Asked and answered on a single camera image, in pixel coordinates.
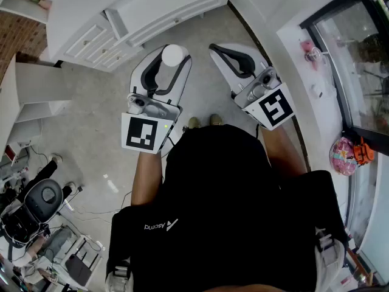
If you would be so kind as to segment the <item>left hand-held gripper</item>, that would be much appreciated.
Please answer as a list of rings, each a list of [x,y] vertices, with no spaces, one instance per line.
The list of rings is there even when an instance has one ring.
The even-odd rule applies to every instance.
[[[125,149],[156,154],[172,132],[181,108],[178,107],[192,66],[191,55],[179,64],[167,89],[158,89],[156,75],[166,46],[150,52],[131,74],[128,111],[122,113],[121,144]]]

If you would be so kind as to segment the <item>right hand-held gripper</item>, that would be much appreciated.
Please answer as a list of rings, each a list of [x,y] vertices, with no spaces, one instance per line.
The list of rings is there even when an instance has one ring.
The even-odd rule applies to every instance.
[[[260,126],[274,130],[294,116],[295,106],[285,83],[261,52],[239,43],[212,43],[210,56],[231,89],[234,102]]]

